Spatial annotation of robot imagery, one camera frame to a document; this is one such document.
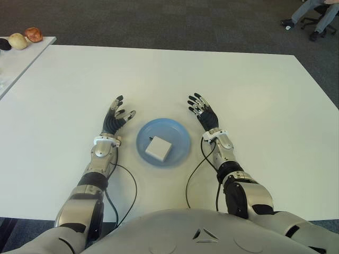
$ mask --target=small white box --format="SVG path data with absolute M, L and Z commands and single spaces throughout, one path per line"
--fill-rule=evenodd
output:
M 151 155 L 153 158 L 164 161 L 171 150 L 172 144 L 163 140 L 157 136 L 154 136 L 148 147 L 146 153 Z

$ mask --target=person's leg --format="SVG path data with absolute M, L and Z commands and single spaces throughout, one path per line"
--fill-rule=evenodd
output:
M 292 21 L 294 24 L 304 16 L 308 11 L 313 10 L 315 7 L 323 5 L 324 0 L 307 0 L 303 5 L 301 5 L 296 12 L 292 15 Z
M 316 32 L 321 33 L 334 19 L 335 15 L 339 11 L 339 4 L 331 4 L 327 9 L 325 16 L 319 21 L 315 29 Z

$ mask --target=white table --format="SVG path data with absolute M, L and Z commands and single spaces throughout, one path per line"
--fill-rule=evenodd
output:
M 210 102 L 239 163 L 270 191 L 276 211 L 339 218 L 338 110 L 294 56 L 77 46 L 49 46 L 0 101 L 0 216 L 55 219 L 121 94 L 123 108 L 137 110 L 119 131 L 119 163 L 138 183 L 127 219 L 186 207 L 185 184 L 202 159 L 203 128 L 186 103 L 194 92 Z M 159 117 L 179 121 L 191 136 L 178 167 L 151 166 L 137 153 L 138 131 Z M 118 169 L 109 193 L 121 217 L 134 191 Z M 216 191 L 205 163 L 191 181 L 192 207 L 215 209 Z M 224 200 L 221 194 L 222 211 Z M 104 220 L 114 221 L 108 203 Z
M 23 50 L 16 50 L 14 48 L 9 51 L 0 50 L 0 99 L 45 48 L 53 44 L 55 40 L 55 37 L 43 37 L 43 40 L 37 43 L 27 40 L 29 45 Z

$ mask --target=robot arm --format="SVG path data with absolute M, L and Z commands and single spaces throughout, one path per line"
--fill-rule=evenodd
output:
M 275 212 L 269 191 L 244 172 L 233 154 L 227 132 L 219 128 L 218 118 L 199 94 L 189 96 L 189 110 L 205 129 L 203 139 L 215 143 L 213 165 L 224 187 L 228 213 L 248 219 L 266 229 L 285 235 L 319 253 L 338 253 L 339 235 L 313 225 L 289 212 Z
M 110 162 L 121 144 L 115 133 L 136 114 L 132 111 L 118 117 L 124 112 L 117 111 L 122 100 L 123 97 L 119 96 L 110 106 L 102 133 L 94 139 L 91 162 L 59 211 L 55 228 L 8 253 L 76 254 L 82 252 L 87 243 L 99 238 L 103 222 L 103 193 L 112 171 Z

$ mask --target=gray carpet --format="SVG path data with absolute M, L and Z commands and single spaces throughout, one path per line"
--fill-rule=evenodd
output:
M 339 33 L 314 43 L 308 40 L 314 27 L 300 30 L 298 24 L 286 31 L 279 26 L 300 4 L 299 0 L 1 0 L 0 35 L 37 26 L 45 36 L 56 36 L 56 44 L 295 55 L 338 107 Z M 311 11 L 307 16 L 318 14 Z M 339 28 L 338 17 L 332 25 Z M 339 233 L 339 220 L 314 223 Z M 5 250 L 50 227 L 50 221 L 19 220 Z

